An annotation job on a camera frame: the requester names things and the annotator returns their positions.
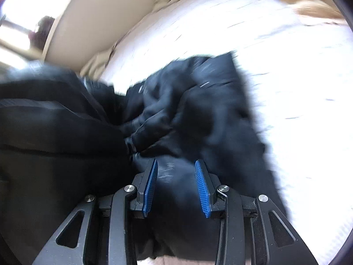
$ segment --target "metal screw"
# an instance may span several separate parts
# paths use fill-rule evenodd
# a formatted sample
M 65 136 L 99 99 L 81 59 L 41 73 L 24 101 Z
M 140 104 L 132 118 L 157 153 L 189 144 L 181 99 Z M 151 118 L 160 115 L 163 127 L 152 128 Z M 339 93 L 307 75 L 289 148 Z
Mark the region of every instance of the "metal screw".
M 85 201 L 86 202 L 92 202 L 94 200 L 94 198 L 96 198 L 94 195 L 89 194 L 85 197 Z
M 261 202 L 267 202 L 268 201 L 268 197 L 266 195 L 264 195 L 264 194 L 261 194 L 261 195 L 259 195 L 259 200 Z
M 227 185 L 220 185 L 220 186 L 218 187 L 218 190 L 219 190 L 220 192 L 228 192 L 228 191 L 229 191 L 229 186 L 227 186 Z
M 124 187 L 124 190 L 125 190 L 126 192 L 132 192 L 132 191 L 135 190 L 135 186 L 133 186 L 133 185 L 126 185 L 126 186 Z

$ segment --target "blue rubber grip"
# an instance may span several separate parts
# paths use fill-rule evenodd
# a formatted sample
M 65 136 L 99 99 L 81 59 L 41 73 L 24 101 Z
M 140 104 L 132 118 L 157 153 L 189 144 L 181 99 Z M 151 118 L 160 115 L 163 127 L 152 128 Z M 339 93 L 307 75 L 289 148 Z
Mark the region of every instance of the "blue rubber grip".
M 147 217 L 148 213 L 151 211 L 153 195 L 154 195 L 156 182 L 157 182 L 157 174 L 158 174 L 158 163 L 155 160 L 152 165 L 151 174 L 148 178 L 146 190 L 144 194 L 144 200 L 143 200 L 144 202 L 143 202 L 143 208 L 142 208 L 142 213 L 144 217 Z
M 195 163 L 195 176 L 202 211 L 203 213 L 205 213 L 206 218 L 209 218 L 211 216 L 210 193 L 207 189 L 206 181 L 203 176 L 200 163 L 198 161 Z

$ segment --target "black fabric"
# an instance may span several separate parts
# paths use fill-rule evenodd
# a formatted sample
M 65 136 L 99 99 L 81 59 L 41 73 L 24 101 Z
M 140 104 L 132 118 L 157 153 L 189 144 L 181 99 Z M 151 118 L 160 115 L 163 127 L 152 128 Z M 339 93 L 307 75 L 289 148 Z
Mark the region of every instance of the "black fabric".
M 197 159 L 285 213 L 231 54 L 171 62 L 126 97 L 52 66 L 9 74 L 0 123 L 0 232 L 23 265 L 85 194 L 129 184 L 144 157 L 158 160 L 158 179 L 149 217 L 134 221 L 138 259 L 215 259 L 219 221 L 202 213 Z
M 113 194 L 132 181 L 121 131 L 108 122 L 124 101 L 111 97 L 111 88 L 48 65 L 1 79 L 0 232 L 22 265 L 85 195 Z
M 246 196 L 266 194 L 285 214 L 263 159 L 264 144 L 251 126 L 231 54 L 174 61 L 144 84 L 135 85 L 141 86 L 143 90 L 136 95 L 143 99 L 133 107 L 143 104 L 144 110 L 120 127 L 130 148 L 140 153 L 135 154 L 135 162 L 140 155 L 158 160 L 148 220 L 155 244 L 148 241 L 153 248 L 149 254 L 139 244 L 138 258 L 170 254 L 191 260 L 215 259 L 218 222 L 202 213 L 195 182 L 197 159 L 203 159 L 221 183 Z

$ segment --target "white sheet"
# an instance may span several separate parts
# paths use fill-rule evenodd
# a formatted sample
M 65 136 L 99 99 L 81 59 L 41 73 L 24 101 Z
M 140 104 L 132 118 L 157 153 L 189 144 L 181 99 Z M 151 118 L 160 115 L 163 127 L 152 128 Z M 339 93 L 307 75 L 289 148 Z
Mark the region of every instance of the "white sheet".
M 353 227 L 348 26 L 304 26 L 278 0 L 181 0 L 129 32 L 103 80 L 124 93 L 172 60 L 233 50 L 289 219 L 327 265 Z

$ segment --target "black clamp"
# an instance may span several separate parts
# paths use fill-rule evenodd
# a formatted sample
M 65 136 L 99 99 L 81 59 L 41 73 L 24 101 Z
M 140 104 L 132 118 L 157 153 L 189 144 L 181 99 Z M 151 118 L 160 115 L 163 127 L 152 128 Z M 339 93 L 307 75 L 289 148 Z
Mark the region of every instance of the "black clamp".
M 250 218 L 252 263 L 255 265 L 318 265 L 290 222 L 266 195 L 242 196 L 221 185 L 198 160 L 195 175 L 202 210 L 220 219 L 216 265 L 245 264 L 244 218 Z
M 114 195 L 88 195 L 45 244 L 33 265 L 136 264 L 132 218 L 151 210 L 158 164 L 150 159 L 144 173 Z

